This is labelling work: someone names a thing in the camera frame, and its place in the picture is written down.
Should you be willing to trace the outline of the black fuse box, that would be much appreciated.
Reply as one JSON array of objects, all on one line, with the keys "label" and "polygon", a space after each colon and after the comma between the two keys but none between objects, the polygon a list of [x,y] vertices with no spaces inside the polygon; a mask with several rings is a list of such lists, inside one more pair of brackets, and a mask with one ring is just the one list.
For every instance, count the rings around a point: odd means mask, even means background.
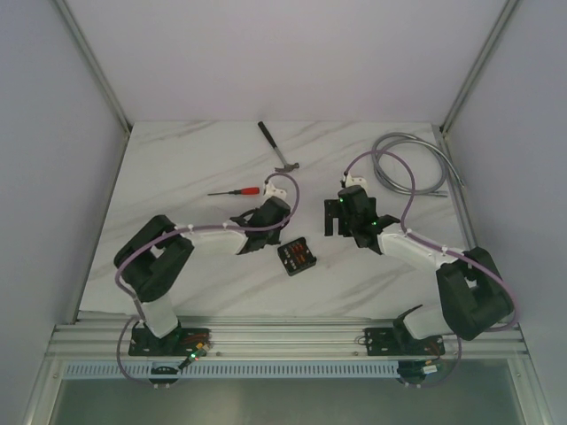
[{"label": "black fuse box", "polygon": [[307,239],[303,236],[279,246],[276,251],[289,276],[302,273],[314,267],[317,262],[316,256],[307,246]]}]

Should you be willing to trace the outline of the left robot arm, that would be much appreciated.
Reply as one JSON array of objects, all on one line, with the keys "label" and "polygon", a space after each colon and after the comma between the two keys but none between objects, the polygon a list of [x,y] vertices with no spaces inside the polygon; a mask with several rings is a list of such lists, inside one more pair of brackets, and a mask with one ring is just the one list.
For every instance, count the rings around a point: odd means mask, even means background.
[{"label": "left robot arm", "polygon": [[191,255],[245,255],[275,245],[296,210],[272,196],[221,225],[180,227],[163,214],[151,218],[114,257],[116,284],[132,298],[150,331],[150,347],[161,356],[180,348],[180,323],[169,291]]}]

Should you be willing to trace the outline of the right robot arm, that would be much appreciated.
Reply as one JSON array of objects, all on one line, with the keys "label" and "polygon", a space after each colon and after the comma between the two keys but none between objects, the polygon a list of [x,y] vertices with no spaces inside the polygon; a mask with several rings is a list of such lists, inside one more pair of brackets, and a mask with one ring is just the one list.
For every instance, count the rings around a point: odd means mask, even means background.
[{"label": "right robot arm", "polygon": [[361,249],[401,260],[436,278],[439,302],[413,307],[393,322],[392,342],[400,352],[414,352],[432,336],[453,334],[471,341],[486,331],[499,331],[497,323],[516,313],[487,250],[451,249],[410,230],[403,217],[379,216],[377,201],[360,185],[326,200],[324,219],[326,236],[351,237]]}]

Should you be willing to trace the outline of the red handled screwdriver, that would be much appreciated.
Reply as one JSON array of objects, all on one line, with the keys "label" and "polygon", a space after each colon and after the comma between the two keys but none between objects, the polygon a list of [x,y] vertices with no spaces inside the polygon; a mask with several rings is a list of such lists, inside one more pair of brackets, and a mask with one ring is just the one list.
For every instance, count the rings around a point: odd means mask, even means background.
[{"label": "red handled screwdriver", "polygon": [[223,192],[209,193],[209,196],[258,196],[259,194],[259,187],[247,187]]}]

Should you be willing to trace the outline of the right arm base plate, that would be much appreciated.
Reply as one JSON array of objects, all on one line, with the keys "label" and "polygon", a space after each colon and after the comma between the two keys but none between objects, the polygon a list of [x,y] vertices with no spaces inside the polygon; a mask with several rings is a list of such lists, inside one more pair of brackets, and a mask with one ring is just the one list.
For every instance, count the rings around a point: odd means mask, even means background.
[{"label": "right arm base plate", "polygon": [[415,339],[400,328],[365,328],[362,341],[369,356],[442,356],[446,353],[442,336]]}]

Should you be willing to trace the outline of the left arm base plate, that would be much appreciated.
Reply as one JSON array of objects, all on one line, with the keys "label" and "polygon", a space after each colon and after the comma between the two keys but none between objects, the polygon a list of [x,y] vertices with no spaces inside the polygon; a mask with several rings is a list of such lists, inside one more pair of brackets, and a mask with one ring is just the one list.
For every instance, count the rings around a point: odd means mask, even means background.
[{"label": "left arm base plate", "polygon": [[182,357],[188,356],[199,343],[206,344],[210,339],[209,328],[182,328],[162,338],[157,338],[147,328],[133,328],[128,348],[131,357]]}]

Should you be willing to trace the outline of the aluminium front rail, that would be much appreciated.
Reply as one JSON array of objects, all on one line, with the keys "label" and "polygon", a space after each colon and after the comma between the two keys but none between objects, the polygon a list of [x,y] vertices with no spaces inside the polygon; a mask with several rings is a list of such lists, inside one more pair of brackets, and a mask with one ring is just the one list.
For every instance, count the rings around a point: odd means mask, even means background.
[{"label": "aluminium front rail", "polygon": [[[112,359],[124,315],[82,314],[72,325],[57,325],[46,356],[52,359]],[[365,328],[389,327],[389,321],[361,318],[181,318],[188,328],[208,328],[210,360],[221,359],[358,359]]]}]

